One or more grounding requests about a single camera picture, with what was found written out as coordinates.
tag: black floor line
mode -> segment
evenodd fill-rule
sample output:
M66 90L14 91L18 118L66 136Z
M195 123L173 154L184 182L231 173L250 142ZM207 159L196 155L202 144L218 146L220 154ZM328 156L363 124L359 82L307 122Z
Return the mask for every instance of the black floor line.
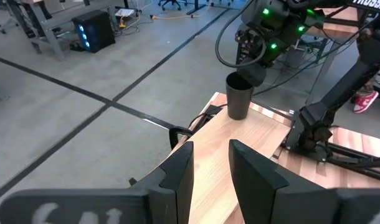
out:
M149 69L146 73L142 74L136 81L134 81L131 85L126 87L120 94L118 94L116 97L113 98L113 102L117 102L122 97L124 97L126 94L129 93L134 87L139 85L141 81L143 81L145 78L147 78L150 74L152 74L157 68L159 68L161 65L163 65L166 61L168 61L173 55L178 53L183 47L185 47L190 41L194 40L198 35L200 35L202 32L204 32L206 29L208 29L213 23L215 23L220 17L222 17L227 11L230 9L226 9L225 11L221 12L215 19L213 19L211 22L209 22L207 25L205 25L203 28L201 28L198 32L193 34L190 38L188 38L186 41L183 42L179 47L174 49L169 55L165 56L161 61L159 61L156 65L154 65L151 69Z
M16 184L18 184L22 179L24 179L28 174L34 171L37 167L39 167L43 162L45 162L50 156L52 156L55 152L57 152L61 147L63 147L67 142L73 139L79 132L85 129L90 123L92 123L96 118L98 118L104 111L106 111L111 104L105 104L101 107L97 112L88 117L85 121L80 123L74 130L68 133L64 138L62 138L59 142L57 142L54 146L52 146L49 150L43 153L40 157L38 157L34 162L30 163L24 170L20 171L17 175L15 175L12 179L10 179L7 183L5 183L2 187L0 187L0 197L2 197L5 193L7 193L10 189L12 189Z
M71 84L69 84L69 83L63 82L63 81L61 81L61 80L58 80L58 79L53 78L53 77L50 77L50 76L45 75L45 74L43 74L43 73L41 73L41 72L37 72L37 71L32 70L32 69L30 69L30 68L27 68L27 67L25 67L25 66L22 66L22 65L16 64L16 63L11 62L11 61L9 61L9 60L6 60L6 59L3 59L3 58L0 58L0 62L5 63L6 65L10 65L10 66L12 66L12 67L14 67L14 68L17 68L17 69L19 69L19 70L21 70L21 71L23 71L23 72L27 72L27 73L30 73L30 74L32 74L32 75L35 75L35 76L37 76L37 77L39 77L39 78L42 78L42 79L44 79L44 80L47 80L47 81L49 81L49 82L55 83L55 84L57 84L57 85L60 85L60 86L62 86L62 87L66 87L66 88L68 88L69 90L76 91L77 93L81 93L81 94L83 94L83 95L85 95L85 96L91 97L91 98L93 98L93 99L95 99L95 100L98 100L98 101L101 101L101 102L103 102L103 103L108 103L108 102L110 102L109 99L104 98L104 97L102 97L102 96L100 96L100 95L98 95L98 94L96 94L96 93L92 93L91 91L84 90L83 88L80 88L80 87L77 87L77 86L71 85Z
M79 88L77 86L71 85L69 83L63 82L63 81L55 79L55 78L52 78L52 77L50 77L48 75L45 75L45 74L43 74L41 72L37 72L37 71L32 70L30 68L24 67L22 65L18 65L16 63L10 62L10 61L8 61L6 59L0 58L0 62L5 63L6 65L10 65L10 66L12 66L14 68L17 68L19 70L22 70L23 72L27 72L27 73L30 73L32 75L35 75L35 76L37 76L39 78L43 78L44 80L50 81L50 82L55 83L57 85L60 85L62 87L68 88L69 90L76 91L77 93L83 94L83 95L85 95L87 97L90 97L90 98L92 98L94 100L97 100L97 101L100 101L102 103L111 103L111 100L109 100L109 99L107 99L107 98L105 98L103 96L100 96L100 95L98 95L96 93L92 93L90 91L84 90L84 89ZM154 122L154 123L156 123L156 124L158 124L158 125L160 125L160 126L162 126L164 128L168 128L169 129L169 128L171 128L171 127L174 126L172 124L169 124L168 122L165 122L163 120L155 118L155 117L153 117L151 115L145 114L143 112L137 111L137 110L132 109L132 108L130 108L128 106L124 106L124 105L115 103L114 107L117 108L117 109L119 109L119 110L122 110L122 111L124 111L126 113L132 114L133 116L136 116L138 118L148 119L148 120L150 120L150 121L152 121L152 122Z
M95 100L104 102L105 105L102 106L98 111L94 112L93 115L85 119L85 121L82 121L76 128L74 128L71 132L69 132L64 138L62 138L60 141L58 141L54 146L52 146L50 149L48 149L45 153L43 153L40 157L38 157L35 161L31 162L27 167L25 167L22 171L20 171L17 175L15 175L12 179L10 179L8 182L6 182L3 186L0 187L0 198L7 193L9 190L11 190L15 185L17 185L22 179L24 179L26 176L28 176L32 171L34 171L37 167L39 167L43 162L45 162L50 156L52 156L55 152L57 152L61 147L63 147L65 144L67 144L71 139L73 139L77 134L79 134L82 130L84 130L90 123L95 121L102 113L104 113L109 107L114 107L116 109L125 111L129 114L132 114L134 116L137 116L141 119L148 119L158 125L161 125L165 128L170 128L173 125L169 124L165 121L162 121L158 118L152 117L150 115L144 114L140 111L137 111L133 108L129 108L127 106L121 105L117 103L119 99L121 99L123 96L125 96L130 90L132 90L137 84L139 84L141 81L143 81L147 76L149 76L153 71L155 71L159 66L164 64L168 59L170 59L174 54L176 54L179 50L181 50L184 46L186 46L190 41L192 41L197 35L204 32L208 27L210 27L216 20L218 20L223 14L225 14L230 9L226 9L222 13L220 13L215 19L213 19L210 23L205 25L201 30L196 32L193 36L191 36L187 41L185 41L183 44L181 44L178 48L173 50L168 56L166 56L162 61L158 62L154 67L152 67L149 71L147 71L145 74L143 74L139 79L137 79L132 85L130 85L128 88L123 90L120 94L118 94L116 97L113 98L112 101L109 99L106 99L100 95L97 95L95 93L89 92L87 90L81 89L77 86L73 86L71 84L65 83L63 81L57 80L55 78L52 78L48 75L42 74L40 72L31 70L30 68L24 67L22 65L18 65L14 62L10 62L8 60L5 60L3 58L0 58L0 62L5 63L6 65L10 65L12 67L18 68L24 72L33 74L39 78L43 78L45 80L48 80L50 82L53 82L55 84L58 84L60 86L64 86L70 90L76 91L78 93L81 93L83 95L89 96Z
M216 4L214 4L214 6L211 6L211 7L217 7L217 8L221 8L221 9L240 10L240 9L236 9L236 8L229 7L229 6L227 6L227 7L225 7L225 6L217 6Z

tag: office chair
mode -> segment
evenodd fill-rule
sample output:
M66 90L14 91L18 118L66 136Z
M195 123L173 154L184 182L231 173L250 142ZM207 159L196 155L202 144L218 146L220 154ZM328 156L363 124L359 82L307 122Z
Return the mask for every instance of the office chair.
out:
M159 3L158 3L158 6L161 6L161 2L163 2L163 1L165 1L165 3L163 4L163 11L165 11L165 5L167 4L167 3L169 3L169 2L171 2L172 3L172 5L173 4L177 4L179 7L178 7L178 10L180 11L180 10L182 10L182 8L180 8L180 4L179 4L179 2L177 1L177 0L159 0ZM188 0L183 0L184 1L184 6L187 6L187 4L188 4Z

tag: sneaker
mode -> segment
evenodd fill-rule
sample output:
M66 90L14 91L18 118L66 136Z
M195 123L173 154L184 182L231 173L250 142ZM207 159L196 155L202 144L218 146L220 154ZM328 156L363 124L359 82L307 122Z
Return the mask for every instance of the sneaker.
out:
M367 96L357 97L353 111L355 113L362 113L363 111L366 111L377 97L377 91L374 91L372 94Z

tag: computer tower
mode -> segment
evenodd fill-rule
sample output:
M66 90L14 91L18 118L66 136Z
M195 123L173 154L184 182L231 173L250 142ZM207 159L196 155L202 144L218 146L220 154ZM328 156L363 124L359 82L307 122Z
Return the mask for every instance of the computer tower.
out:
M100 10L88 12L73 18L72 22L85 50L96 53L115 44L114 32L107 12Z

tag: concrete floor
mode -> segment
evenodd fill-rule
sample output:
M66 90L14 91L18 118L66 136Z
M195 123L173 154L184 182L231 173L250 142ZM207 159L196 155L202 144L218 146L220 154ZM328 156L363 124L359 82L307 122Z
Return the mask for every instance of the concrete floor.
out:
M236 1L234 7L243 4ZM192 7L179 12L167 6L160 16L181 16ZM140 179L164 159L170 152L168 131L142 119L150 117L165 127L187 126L214 92L225 92L225 77L233 71L216 59L214 44L236 11L205 7L200 13L206 10L199 18L140 24L140 33L121 36L97 54L66 49L64 62L57 61L50 49L37 55L19 28L0 34L0 58L121 104L107 108L105 101L0 62L0 87L10 96L0 101L0 202L28 188L126 188L130 177ZM156 3L145 10L145 14L161 13ZM5 18L0 13L0 22ZM140 21L150 22L146 16ZM222 56L232 62L237 50L232 34L239 22L228 28L221 42ZM357 56L355 46L338 55L316 94L322 96ZM308 70L286 87L308 91L317 73L318 68ZM269 70L266 82L272 83L278 74ZM297 110L306 98L276 89L254 100ZM354 114L351 105L345 105L336 124L380 138L380 100L363 114ZM45 152L54 151L18 184L9 182Z

